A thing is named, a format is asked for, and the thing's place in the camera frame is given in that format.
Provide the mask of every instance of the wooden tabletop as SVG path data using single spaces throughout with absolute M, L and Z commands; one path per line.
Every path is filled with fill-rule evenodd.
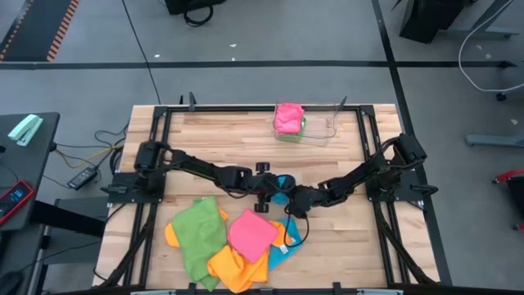
M 122 172 L 133 171 L 138 146 L 149 135 L 153 108 L 133 108 L 120 164 Z M 374 108 L 381 140 L 397 136 L 401 128 L 395 105 L 374 105 Z M 308 114 L 312 118 L 316 115 L 316 112 Z M 305 185 L 343 176 L 364 160 L 356 115 L 352 111 L 339 113 L 337 134 L 324 147 L 276 140 L 272 118 L 272 112 L 175 113 L 171 119 L 169 144 L 217 166 L 238 165 L 254 170 L 256 162 L 267 161 L 271 163 L 272 173 L 293 175 L 298 184 Z M 176 214 L 189 208 L 193 199 L 206 196 L 216 196 L 219 206 L 230 215 L 228 227 L 245 209 L 252 209 L 256 201 L 256 196 L 233 199 L 208 180 L 181 171 L 169 172 L 165 198 L 156 217 L 148 288 L 187 288 L 190 281 L 183 269 L 181 252 L 166 244 L 164 228 Z M 267 219 L 286 216 L 282 206 L 270 203 L 269 207 L 269 213 L 264 215 Z M 404 246 L 426 274 L 438 280 L 422 212 L 403 202 L 397 202 L 395 207 Z M 108 276 L 127 251 L 135 208 L 136 205 L 128 204 L 106 226 L 97 263 L 100 275 Z M 145 220 L 148 209 L 144 212 Z M 341 282 L 343 288 L 386 287 L 373 206 L 366 198 L 363 185 L 347 202 L 329 208 L 315 207 L 308 216 L 310 233 L 303 248 L 271 270 L 265 286 L 331 288 L 332 282 Z M 296 220 L 296 223 L 304 237 L 305 221 Z M 390 251 L 395 281 L 399 282 L 396 255 L 392 247 Z M 132 283 L 138 282 L 141 261 L 142 250 L 135 260 Z M 93 284 L 99 283 L 100 279 L 95 278 Z

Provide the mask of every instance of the pink towel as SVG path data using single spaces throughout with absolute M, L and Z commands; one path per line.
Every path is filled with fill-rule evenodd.
M 278 133 L 297 134 L 302 128 L 304 109 L 298 103 L 283 103 L 277 106 L 274 128 Z
M 251 210 L 245 210 L 229 228 L 228 240 L 250 263 L 255 263 L 278 236 L 278 229 Z

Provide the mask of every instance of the green cloth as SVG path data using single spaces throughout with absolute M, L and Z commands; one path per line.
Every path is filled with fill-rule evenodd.
M 173 218 L 180 243 L 183 266 L 192 282 L 201 282 L 210 292 L 219 278 L 210 275 L 207 261 L 228 242 L 226 224 L 214 197 L 193 201 L 193 205 Z

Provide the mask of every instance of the floor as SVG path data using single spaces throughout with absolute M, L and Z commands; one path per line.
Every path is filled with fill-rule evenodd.
M 23 0 L 0 2 L 0 35 L 16 17 Z M 397 61 L 457 61 L 461 39 L 439 34 L 432 44 L 398 36 L 404 4 L 378 0 Z M 480 0 L 466 8 L 453 27 L 471 25 L 491 4 Z M 372 2 L 368 0 L 228 0 L 215 8 L 205 27 L 190 28 L 170 16 L 161 0 L 126 0 L 147 59 L 157 61 L 386 61 Z M 524 2 L 516 1 L 495 22 L 524 30 Z M 523 60 L 524 35 L 510 40 L 472 40 L 465 61 Z M 55 63 L 142 62 L 143 57 L 120 0 L 84 0 L 70 25 Z M 472 67 L 466 71 L 485 87 L 520 84 L 519 69 Z M 390 69 L 357 66 L 228 67 L 153 69 L 162 103 L 177 103 L 193 91 L 198 103 L 272 103 L 279 98 L 304 102 L 398 103 L 403 89 L 410 119 L 428 154 L 424 165 L 440 235 L 455 285 L 524 290 L 524 236 L 511 230 L 521 217 L 503 185 L 491 180 L 522 167 L 520 149 L 468 147 L 466 134 L 515 134 L 522 129 L 524 92 L 496 102 L 481 93 L 457 67 L 402 67 L 395 85 Z M 132 105 L 155 104 L 155 89 L 146 69 L 0 70 L 0 114 L 58 111 L 56 141 L 96 143 L 99 129 L 120 130 Z M 402 113 L 407 121 L 407 114 Z M 64 149 L 77 157 L 93 153 Z M 45 174 L 62 183 L 76 171 L 50 156 Z M 101 196 L 111 181 L 107 166 L 102 181 L 78 192 L 44 180 L 38 197 Z M 87 288 L 92 265 L 59 265 L 49 270 L 46 289 Z

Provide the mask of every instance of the orange towel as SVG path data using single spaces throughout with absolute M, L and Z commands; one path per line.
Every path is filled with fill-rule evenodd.
M 229 218 L 228 213 L 222 211 L 222 209 L 219 209 L 219 213 L 220 213 L 220 216 L 222 216 L 222 219 L 227 220 Z M 165 236 L 165 241 L 167 242 L 168 245 L 170 245 L 171 247 L 180 247 L 180 244 L 178 243 L 177 235 L 174 234 L 174 228 L 173 228 L 172 223 L 169 222 L 165 226 L 164 236 Z
M 272 244 L 275 247 L 280 247 L 282 250 L 286 228 L 277 221 L 270 221 L 269 223 L 278 229 L 278 236 Z M 286 241 L 289 244 L 292 238 L 287 235 Z M 210 272 L 210 275 L 219 277 L 231 292 L 240 293 L 250 288 L 253 283 L 267 283 L 268 262 L 269 249 L 264 252 L 264 255 L 258 261 L 250 263 L 235 249 L 226 245 L 207 262 L 207 270 Z

